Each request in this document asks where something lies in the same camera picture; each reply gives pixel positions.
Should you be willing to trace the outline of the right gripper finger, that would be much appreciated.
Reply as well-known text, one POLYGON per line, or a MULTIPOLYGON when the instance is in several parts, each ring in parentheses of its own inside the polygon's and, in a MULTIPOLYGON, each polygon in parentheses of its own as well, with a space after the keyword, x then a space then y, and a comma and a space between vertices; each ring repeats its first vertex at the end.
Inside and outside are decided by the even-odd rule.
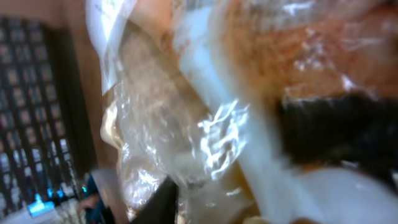
POLYGON ((130 224, 176 224, 178 185, 166 177, 130 224))

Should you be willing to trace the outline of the beige mushroom pouch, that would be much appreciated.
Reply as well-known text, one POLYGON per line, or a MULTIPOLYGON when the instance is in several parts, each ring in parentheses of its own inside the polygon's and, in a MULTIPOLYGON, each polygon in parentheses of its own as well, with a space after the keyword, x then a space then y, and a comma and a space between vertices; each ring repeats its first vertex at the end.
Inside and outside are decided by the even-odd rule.
POLYGON ((101 137, 118 151, 132 221, 166 177, 178 185, 177 223, 282 222, 261 215, 239 156, 249 113, 210 110, 181 71, 173 14, 181 1, 87 1, 105 99, 101 137))

